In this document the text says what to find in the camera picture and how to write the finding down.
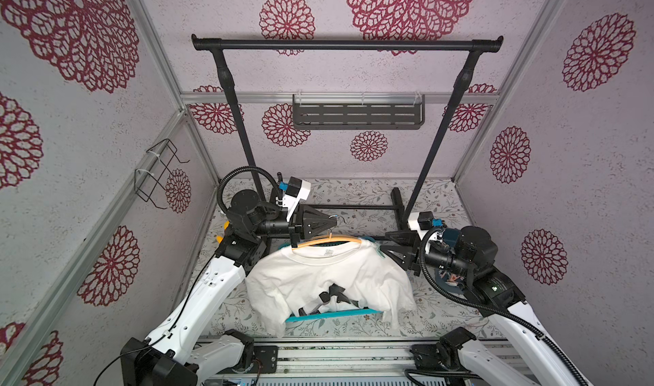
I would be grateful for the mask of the wooden hanger with metal hook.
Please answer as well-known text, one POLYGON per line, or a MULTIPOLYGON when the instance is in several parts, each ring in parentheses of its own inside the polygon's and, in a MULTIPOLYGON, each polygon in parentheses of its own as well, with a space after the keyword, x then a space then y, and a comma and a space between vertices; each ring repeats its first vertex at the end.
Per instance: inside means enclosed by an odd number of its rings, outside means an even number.
POLYGON ((350 236, 350 235, 333 234, 333 233, 320 235, 320 233, 323 233, 321 231, 321 228, 320 228, 320 232, 318 232, 318 234, 313 236, 313 238, 311 238, 311 239, 309 239, 307 241, 301 241, 298 247, 292 247, 291 246, 291 248, 295 250, 295 249, 305 248, 305 247, 310 247, 310 246, 335 244, 335 243, 361 244, 362 241, 363 241, 362 239, 359 239, 357 237, 350 236))

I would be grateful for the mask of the mint green clothespin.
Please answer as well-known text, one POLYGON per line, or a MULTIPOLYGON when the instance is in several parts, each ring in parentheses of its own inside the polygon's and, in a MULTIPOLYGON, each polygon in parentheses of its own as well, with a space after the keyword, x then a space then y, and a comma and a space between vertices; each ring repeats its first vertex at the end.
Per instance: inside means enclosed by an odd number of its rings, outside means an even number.
POLYGON ((387 257, 386 251, 385 251, 383 245, 380 242, 375 242, 375 248, 376 248, 376 253, 381 258, 386 258, 387 257))

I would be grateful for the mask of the white t-shirt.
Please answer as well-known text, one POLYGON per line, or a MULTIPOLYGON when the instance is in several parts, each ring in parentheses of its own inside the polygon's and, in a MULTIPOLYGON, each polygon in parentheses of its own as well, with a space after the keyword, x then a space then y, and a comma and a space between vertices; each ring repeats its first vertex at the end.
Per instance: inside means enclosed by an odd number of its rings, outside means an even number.
POLYGON ((291 316, 372 309, 391 328, 417 308, 409 276, 373 241, 284 246, 262 258, 245 279, 266 333, 282 337, 291 316))

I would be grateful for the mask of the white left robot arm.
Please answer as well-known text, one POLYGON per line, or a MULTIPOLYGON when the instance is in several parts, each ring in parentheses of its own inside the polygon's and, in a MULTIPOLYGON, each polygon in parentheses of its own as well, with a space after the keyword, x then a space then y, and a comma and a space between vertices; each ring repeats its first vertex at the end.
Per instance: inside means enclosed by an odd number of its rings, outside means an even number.
POLYGON ((228 330, 197 345, 230 293, 263 257, 272 238, 298 246, 337 225, 337 219, 303 204, 306 193, 267 202, 251 189, 233 196, 224 214, 226 235, 174 311, 143 340, 131 338, 119 355, 125 385, 200 385, 225 370, 261 370, 253 338, 228 330))

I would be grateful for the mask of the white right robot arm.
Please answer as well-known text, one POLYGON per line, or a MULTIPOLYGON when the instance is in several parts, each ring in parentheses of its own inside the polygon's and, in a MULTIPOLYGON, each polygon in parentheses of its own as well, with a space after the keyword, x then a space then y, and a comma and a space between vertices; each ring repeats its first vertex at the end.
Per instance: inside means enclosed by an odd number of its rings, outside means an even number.
POLYGON ((482 379, 490 385, 588 385, 590 382, 536 317, 519 287, 495 265, 498 247, 482 228, 399 230, 385 234, 383 254, 400 268, 422 276, 442 297, 475 309, 501 329, 534 374, 522 375, 499 360, 471 331, 458 327, 417 353, 415 375, 457 383, 482 379))

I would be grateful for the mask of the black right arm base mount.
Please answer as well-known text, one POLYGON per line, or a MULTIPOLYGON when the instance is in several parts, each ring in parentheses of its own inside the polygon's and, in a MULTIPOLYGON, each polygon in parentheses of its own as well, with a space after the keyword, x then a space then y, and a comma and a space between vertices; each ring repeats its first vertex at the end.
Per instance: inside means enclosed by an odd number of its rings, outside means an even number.
POLYGON ((471 331, 458 327, 442 336, 435 343, 420 343, 410 347, 416 369, 424 372, 466 372, 458 352, 468 341, 477 338, 471 331))

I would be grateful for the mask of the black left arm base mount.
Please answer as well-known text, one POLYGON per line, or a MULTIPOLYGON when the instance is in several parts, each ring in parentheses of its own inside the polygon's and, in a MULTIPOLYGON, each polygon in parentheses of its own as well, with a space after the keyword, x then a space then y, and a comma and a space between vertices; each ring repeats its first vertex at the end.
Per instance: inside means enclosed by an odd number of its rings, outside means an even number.
POLYGON ((244 348, 237 364, 222 373, 269 374, 277 371, 277 345, 259 344, 254 338, 233 329, 226 331, 225 335, 238 339, 244 348))

